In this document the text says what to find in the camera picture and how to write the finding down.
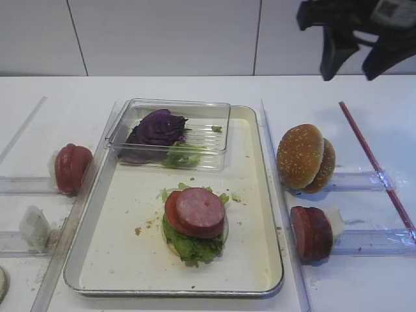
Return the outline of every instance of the red straw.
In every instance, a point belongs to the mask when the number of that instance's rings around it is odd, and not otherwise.
[[[360,130],[358,129],[358,126],[356,122],[354,121],[353,117],[351,116],[350,112],[348,111],[346,105],[344,104],[344,102],[339,102],[339,106],[343,110],[343,113],[346,119],[348,120],[348,123],[350,124],[353,132],[356,134],[356,137],[359,143],[361,144],[361,146],[363,147],[363,150],[365,154],[367,155],[370,163],[372,164],[372,167],[374,168],[374,170],[377,171],[377,174],[379,175],[382,174],[383,173],[382,167],[378,164],[376,157],[372,153],[370,146],[365,141],[364,136],[361,134]],[[411,222],[409,215],[407,214],[406,210],[404,210],[402,203],[397,197],[396,192],[394,190],[391,190],[390,188],[386,188],[385,191],[389,195],[393,205],[396,207],[396,210],[398,214],[400,215],[404,225],[410,230],[415,229],[415,226]]]

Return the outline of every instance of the red cabbage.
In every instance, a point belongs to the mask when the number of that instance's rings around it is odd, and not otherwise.
[[[174,116],[168,109],[159,109],[144,117],[127,137],[128,144],[146,144],[153,146],[172,146],[184,140],[185,119]],[[144,164],[159,161],[166,157],[166,151],[133,150],[124,151],[123,159],[128,163]]]

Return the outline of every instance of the metal tray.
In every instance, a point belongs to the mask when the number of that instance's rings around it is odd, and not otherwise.
[[[232,106],[228,131],[220,173],[122,166],[110,149],[64,267],[66,284],[86,296],[261,297],[277,292],[283,265],[255,112]],[[157,195],[179,182],[241,197],[227,207],[223,255],[198,268],[185,266],[161,236],[164,204]],[[136,228],[142,229],[139,236]]]

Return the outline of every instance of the open-faced burger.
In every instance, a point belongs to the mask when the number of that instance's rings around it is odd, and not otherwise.
[[[216,194],[200,187],[173,191],[164,207],[162,235],[182,261],[207,263],[221,255],[228,223]]]

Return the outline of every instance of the hamburger bun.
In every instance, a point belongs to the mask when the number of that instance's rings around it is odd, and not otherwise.
[[[324,139],[314,125],[288,130],[280,140],[277,162],[284,185],[298,190],[311,184],[320,170]]]
[[[330,181],[335,170],[335,150],[329,140],[324,138],[324,156],[317,176],[302,192],[313,194],[321,191]]]
[[[171,243],[168,242],[168,240],[166,239],[166,236],[164,235],[164,231],[163,231],[163,227],[161,226],[161,231],[162,231],[162,237],[164,242],[168,245],[168,248],[171,252],[173,252],[175,255],[177,255],[178,257],[180,257],[179,252],[177,252],[175,246]],[[224,231],[223,231],[223,235],[224,235],[224,243],[227,241],[228,238],[228,219],[227,219],[227,215],[225,215],[224,217]]]

